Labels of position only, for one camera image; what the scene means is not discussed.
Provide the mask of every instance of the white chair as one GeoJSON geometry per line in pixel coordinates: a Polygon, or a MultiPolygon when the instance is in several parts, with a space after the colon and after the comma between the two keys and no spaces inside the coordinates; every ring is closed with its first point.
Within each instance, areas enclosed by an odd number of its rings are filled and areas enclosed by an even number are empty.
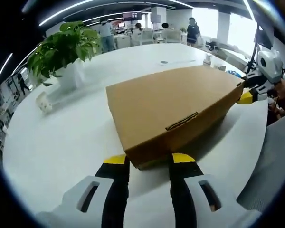
{"type": "Polygon", "coordinates": [[[165,43],[181,43],[181,31],[163,30],[161,35],[165,43]]]}
{"type": "Polygon", "coordinates": [[[140,35],[139,39],[139,45],[144,45],[144,44],[153,44],[153,30],[147,30],[144,29],[142,30],[142,34],[140,35]]]}

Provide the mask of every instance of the ceiling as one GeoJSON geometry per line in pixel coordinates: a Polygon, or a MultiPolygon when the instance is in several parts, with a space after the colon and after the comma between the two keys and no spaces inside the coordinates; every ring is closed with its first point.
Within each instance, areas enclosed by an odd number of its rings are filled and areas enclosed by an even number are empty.
{"type": "MultiPolygon", "coordinates": [[[[167,9],[188,9],[173,0],[0,0],[0,69],[10,53],[13,53],[0,82],[7,78],[19,62],[44,39],[45,31],[61,21],[86,20],[106,14],[124,11],[147,10],[151,6],[166,5],[167,9]],[[69,7],[43,25],[39,24],[53,14],[69,7]]],[[[194,7],[217,8],[236,11],[249,17],[243,0],[179,0],[194,7]]]]}

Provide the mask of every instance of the round table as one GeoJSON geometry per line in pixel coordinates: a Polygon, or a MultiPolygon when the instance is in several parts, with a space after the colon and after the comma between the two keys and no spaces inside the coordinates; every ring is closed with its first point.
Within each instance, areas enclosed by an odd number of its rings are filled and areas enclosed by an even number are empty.
{"type": "MultiPolygon", "coordinates": [[[[202,65],[205,55],[183,44],[151,44],[93,57],[83,63],[86,86],[66,96],[47,115],[41,113],[35,99],[58,84],[32,91],[12,117],[3,151],[5,173],[23,205],[34,214],[53,210],[67,190],[95,175],[105,158],[124,153],[107,105],[106,86],[202,65]]],[[[212,63],[239,72],[214,56],[212,63]]],[[[203,156],[197,162],[203,172],[215,175],[238,196],[260,155],[266,115],[267,101],[235,104],[210,139],[183,150],[201,151],[203,156]]],[[[167,167],[140,171],[130,166],[125,227],[142,226],[175,227],[167,167]]]]}

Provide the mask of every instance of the green leaves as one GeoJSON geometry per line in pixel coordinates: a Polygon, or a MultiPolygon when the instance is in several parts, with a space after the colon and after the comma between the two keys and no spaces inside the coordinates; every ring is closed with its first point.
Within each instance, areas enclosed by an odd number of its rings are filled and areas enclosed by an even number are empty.
{"type": "Polygon", "coordinates": [[[51,84],[44,83],[43,77],[62,77],[56,74],[56,70],[66,68],[78,58],[91,60],[99,45],[98,33],[85,27],[82,21],[64,23],[60,32],[46,38],[28,58],[28,69],[33,71],[38,82],[49,86],[51,84]]]}

